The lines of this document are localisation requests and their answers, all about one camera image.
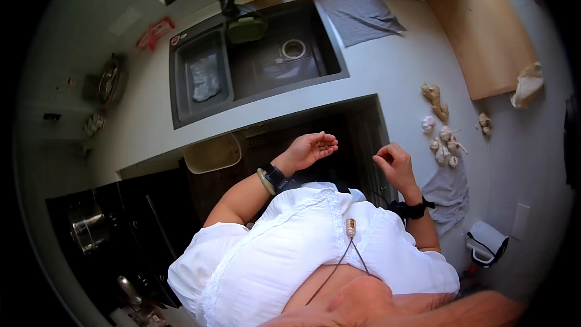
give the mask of sink strainer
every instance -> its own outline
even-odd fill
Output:
[[[282,55],[290,60],[297,60],[304,56],[304,53],[307,51],[307,48],[304,45],[304,42],[298,39],[290,39],[287,40],[282,45]]]

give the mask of garlic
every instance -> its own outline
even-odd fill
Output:
[[[455,153],[456,150],[458,148],[460,148],[460,149],[464,150],[464,153],[468,154],[468,151],[466,150],[466,148],[464,148],[463,145],[458,142],[458,138],[454,134],[452,134],[450,136],[450,140],[448,140],[447,146],[448,146],[448,149],[452,153]]]
[[[486,135],[490,135],[490,118],[488,115],[486,115],[486,113],[480,113],[480,115],[478,115],[478,122],[482,127],[482,132]]]
[[[458,146],[456,145],[455,142],[452,142],[451,140],[448,140],[448,143],[446,144],[448,147],[448,150],[454,154],[456,153],[456,150],[458,149]]]
[[[440,130],[440,139],[447,142],[448,140],[450,140],[450,136],[452,135],[452,133],[456,133],[458,131],[460,131],[460,129],[452,130],[444,125]]]
[[[446,163],[446,158],[449,155],[450,155],[450,152],[448,151],[448,149],[440,144],[440,148],[438,148],[438,151],[436,152],[435,158],[439,164],[444,164],[444,163]]]
[[[422,131],[424,133],[432,132],[432,130],[435,126],[436,126],[436,120],[434,119],[434,117],[432,117],[430,115],[425,117],[424,120],[422,121]]]
[[[450,159],[448,159],[448,165],[452,168],[456,168],[458,165],[458,157],[451,156]]]
[[[438,150],[441,147],[440,142],[438,142],[438,138],[435,137],[432,142],[430,142],[430,149],[431,150]]]

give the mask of plastic bag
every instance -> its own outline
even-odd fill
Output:
[[[193,100],[201,103],[220,92],[216,54],[189,65],[193,76]]]

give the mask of cutting board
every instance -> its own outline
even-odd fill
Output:
[[[472,100],[517,89],[520,72],[537,61],[508,0],[427,0],[454,49]]]

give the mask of white blouse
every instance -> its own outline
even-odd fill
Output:
[[[168,283],[202,326],[256,326],[282,312],[322,264],[336,264],[353,242],[369,272],[393,294],[455,293],[456,270],[436,251],[419,251],[395,213],[376,208],[358,190],[307,183],[277,195],[251,230],[216,223],[193,236],[169,268]],[[365,270],[354,248],[342,264]]]

